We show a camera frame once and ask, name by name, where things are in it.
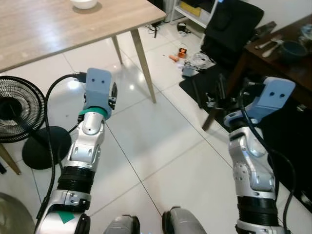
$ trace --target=black chair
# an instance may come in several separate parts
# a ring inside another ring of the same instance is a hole
[[[205,30],[205,39],[201,46],[202,53],[216,64],[180,83],[180,87],[197,101],[200,108],[206,109],[201,103],[201,100],[207,99],[206,93],[215,94],[219,75],[222,74],[226,79],[235,68],[244,46],[253,36],[263,14],[260,8],[240,0],[224,0],[218,3]],[[217,109],[210,110],[203,125],[205,131],[217,112]]]

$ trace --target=black mat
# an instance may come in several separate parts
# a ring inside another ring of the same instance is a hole
[[[217,77],[218,68],[209,77],[203,74],[198,74],[195,77],[203,106],[207,101],[205,93],[214,91]],[[182,81],[179,85],[197,101],[190,79]],[[312,201],[312,153],[310,148],[312,144],[312,112],[308,110],[298,112],[296,110],[297,105],[298,103],[294,99],[289,98],[283,109],[263,118],[259,127],[262,129],[264,139],[268,145],[282,152],[293,163],[298,177],[295,196],[312,213],[312,205],[302,201],[302,193],[305,193],[305,196]],[[223,124],[223,118],[224,113],[221,112],[215,119],[229,131]],[[276,158],[276,164],[280,181],[284,186],[290,188],[292,178],[287,164],[278,157]]]

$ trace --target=white shelf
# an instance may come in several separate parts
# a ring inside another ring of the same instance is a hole
[[[208,22],[203,22],[202,19],[200,19],[198,16],[193,15],[192,13],[184,10],[183,8],[181,8],[180,6],[176,6],[175,10],[180,12],[181,14],[183,14],[184,16],[186,16],[187,18],[189,18],[191,21],[194,21],[195,23],[197,23],[198,25],[202,26],[203,28],[207,27]]]

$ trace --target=white tile floor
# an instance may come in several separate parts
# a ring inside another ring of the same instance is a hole
[[[137,215],[143,234],[160,234],[160,215],[174,205],[192,211],[208,234],[234,234],[238,211],[227,132],[217,122],[208,132],[201,129],[207,114],[180,89],[181,72],[168,58],[180,46],[189,54],[198,52],[200,39],[192,34],[182,38],[170,24],[161,26],[156,39],[145,27],[139,31],[157,104],[150,100],[129,33],[118,36],[124,65],[119,64],[111,39],[106,39],[7,74],[28,79],[45,93],[55,79],[73,70],[96,67],[112,72],[118,86],[117,107],[106,124],[92,189],[91,234],[101,234],[121,214]],[[51,124],[69,130],[83,105],[83,93],[75,81],[60,84],[49,103]],[[7,168],[0,175],[0,192],[17,196],[35,217],[50,170],[28,168],[21,160],[22,146],[23,142],[5,144],[23,174]],[[279,217],[287,194],[282,186]],[[296,199],[288,224],[294,234],[312,234],[312,215]]]

